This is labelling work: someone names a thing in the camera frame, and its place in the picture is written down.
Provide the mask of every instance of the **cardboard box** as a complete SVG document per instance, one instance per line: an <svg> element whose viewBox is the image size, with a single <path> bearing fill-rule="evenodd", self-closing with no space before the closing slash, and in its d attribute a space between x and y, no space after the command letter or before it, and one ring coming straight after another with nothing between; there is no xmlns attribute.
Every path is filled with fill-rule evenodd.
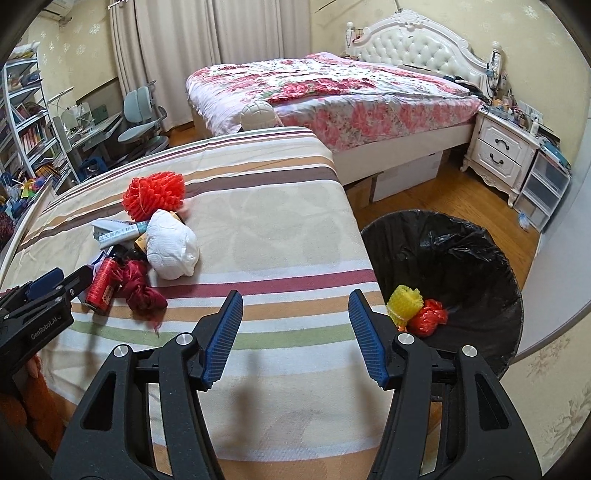
<svg viewBox="0 0 591 480"><path fill-rule="evenodd" d="M373 175L345 185L347 200L354 212L367 207L371 203L376 177L377 175Z"/></svg>
<svg viewBox="0 0 591 480"><path fill-rule="evenodd" d="M443 151L433 153L382 172L376 179L372 201L377 202L434 179L439 171L442 156Z"/></svg>

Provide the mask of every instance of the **trash can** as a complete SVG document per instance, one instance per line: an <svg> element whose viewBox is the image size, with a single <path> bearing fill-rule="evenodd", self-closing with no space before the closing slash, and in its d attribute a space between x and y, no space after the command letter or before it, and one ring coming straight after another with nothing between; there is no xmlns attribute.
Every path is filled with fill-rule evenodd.
<svg viewBox="0 0 591 480"><path fill-rule="evenodd" d="M500 378L523 325L521 291L509 261L486 229L425 210L389 213L361 232L387 302L400 284L443 303L449 317L424 341L457 352L473 345Z"/></svg>

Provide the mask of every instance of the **red plastic bag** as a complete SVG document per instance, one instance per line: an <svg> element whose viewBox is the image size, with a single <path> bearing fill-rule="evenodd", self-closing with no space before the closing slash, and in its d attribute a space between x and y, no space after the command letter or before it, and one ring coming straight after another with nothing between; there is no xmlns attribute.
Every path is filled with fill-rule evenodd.
<svg viewBox="0 0 591 480"><path fill-rule="evenodd" d="M419 338L428 337L435 332L437 325L447 323L447 310L437 300L425 300L424 306L407 323L407 330Z"/></svg>

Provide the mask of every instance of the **pink floral comforter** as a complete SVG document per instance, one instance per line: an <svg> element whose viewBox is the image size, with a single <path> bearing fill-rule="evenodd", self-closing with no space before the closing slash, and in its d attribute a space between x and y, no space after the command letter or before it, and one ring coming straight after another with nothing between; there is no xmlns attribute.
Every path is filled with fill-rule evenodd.
<svg viewBox="0 0 591 480"><path fill-rule="evenodd" d="M187 91L216 136L238 132L242 108L265 100L283 125L310 128L333 152L459 125L481 105L438 77L330 53L207 67Z"/></svg>

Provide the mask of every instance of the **gray chair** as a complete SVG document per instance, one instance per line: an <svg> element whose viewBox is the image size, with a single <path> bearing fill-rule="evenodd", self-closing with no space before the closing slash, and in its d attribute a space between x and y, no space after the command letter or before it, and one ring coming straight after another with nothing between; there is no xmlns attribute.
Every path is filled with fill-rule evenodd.
<svg viewBox="0 0 591 480"><path fill-rule="evenodd" d="M123 103L125 119L133 124L117 139L119 143L140 144L128 155L117 162L117 165L129 163L138 158L160 152L168 147L168 137L160 135L162 120L167 116L166 110L155 105L152 98L154 83L129 92Z"/></svg>

